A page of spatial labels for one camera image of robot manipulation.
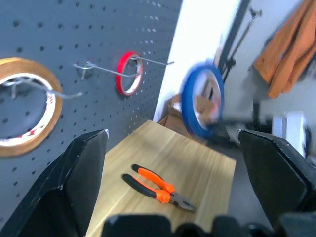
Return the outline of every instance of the pegboard hook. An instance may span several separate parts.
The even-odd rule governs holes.
[[[79,92],[79,93],[73,94],[73,95],[65,95],[65,94],[62,94],[62,93],[60,93],[58,91],[50,90],[46,86],[40,85],[38,83],[35,83],[35,82],[33,82],[33,80],[34,80],[34,78],[28,78],[28,79],[17,78],[15,81],[6,81],[2,85],[7,86],[7,87],[12,86],[12,99],[16,98],[16,86],[20,85],[20,84],[28,84],[28,85],[30,85],[32,87],[37,88],[37,89],[40,89],[40,90],[43,90],[43,91],[55,94],[56,96],[59,96],[59,97],[61,97],[63,99],[74,99],[76,97],[82,96],[82,92]]]
[[[89,70],[89,69],[92,69],[92,68],[97,68],[97,69],[100,69],[100,70],[103,70],[103,71],[106,71],[106,72],[109,72],[109,73],[113,73],[113,74],[116,74],[116,75],[120,75],[120,76],[122,76],[122,77],[127,77],[127,78],[133,78],[133,77],[135,77],[135,76],[138,75],[138,73],[135,73],[135,74],[132,74],[132,75],[126,75],[126,74],[118,73],[118,72],[112,71],[112,70],[110,70],[110,69],[106,69],[106,68],[99,67],[98,65],[93,64],[93,63],[90,63],[89,61],[87,61],[87,63],[86,63],[84,66],[80,66],[80,65],[76,62],[76,63],[74,63],[74,67],[75,67],[75,68],[82,69],[81,80],[84,79],[86,71]]]
[[[162,62],[157,62],[157,61],[154,61],[154,60],[151,60],[151,59],[148,59],[148,58],[143,58],[143,57],[134,57],[134,58],[132,58],[132,60],[136,60],[136,59],[142,59],[142,60],[145,60],[145,61],[148,61],[148,62],[157,63],[157,64],[161,64],[161,65],[165,65],[165,66],[168,66],[168,65],[174,63],[173,61],[169,62],[169,63],[162,63]]]

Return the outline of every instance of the wooden table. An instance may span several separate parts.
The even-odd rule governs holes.
[[[197,212],[161,204],[132,189],[121,175],[139,177],[130,168],[134,163],[173,184],[197,207]],[[160,214],[170,220],[173,230],[193,221],[210,231],[213,218],[227,212],[234,170],[233,159],[147,121],[106,154],[100,192],[86,236],[99,237],[104,221],[122,213]],[[145,183],[156,187],[151,181]]]

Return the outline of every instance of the red tape roll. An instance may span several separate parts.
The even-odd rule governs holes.
[[[137,58],[137,57],[140,57],[140,55],[138,53],[127,52],[119,61],[117,72],[123,74],[128,61],[131,60],[132,58]],[[135,76],[134,82],[129,89],[124,90],[124,88],[123,88],[123,80],[124,80],[123,76],[120,76],[120,75],[115,76],[116,89],[120,94],[125,95],[125,96],[133,95],[137,91],[137,88],[139,87],[139,85],[141,84],[141,81],[142,81],[144,64],[143,64],[143,61],[141,59],[135,59],[135,60],[137,63],[137,74],[138,75]]]

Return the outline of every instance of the gray pegboard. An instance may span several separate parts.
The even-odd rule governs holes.
[[[62,114],[50,135],[33,151],[0,158],[0,229],[41,172],[74,137],[107,128],[107,150],[154,116],[165,67],[145,62],[143,83],[132,97],[115,90],[113,74],[94,69],[88,79],[73,63],[88,59],[116,70],[127,51],[167,62],[180,0],[12,0],[0,8],[0,58],[21,57],[48,67],[65,94]],[[22,134],[43,113],[45,94],[0,86],[1,137]]]

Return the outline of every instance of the orange plier handle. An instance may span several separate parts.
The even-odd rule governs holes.
[[[140,175],[144,176],[145,178],[153,181],[161,188],[161,190],[154,189],[144,184],[143,182],[135,179],[129,174],[123,174],[123,180],[126,183],[128,183],[133,189],[139,191],[140,193],[146,196],[155,198],[159,200],[161,203],[168,203],[170,201],[170,193],[175,191],[172,184],[167,183],[159,175],[152,172],[151,170],[141,167],[137,164],[133,164],[132,169]]]

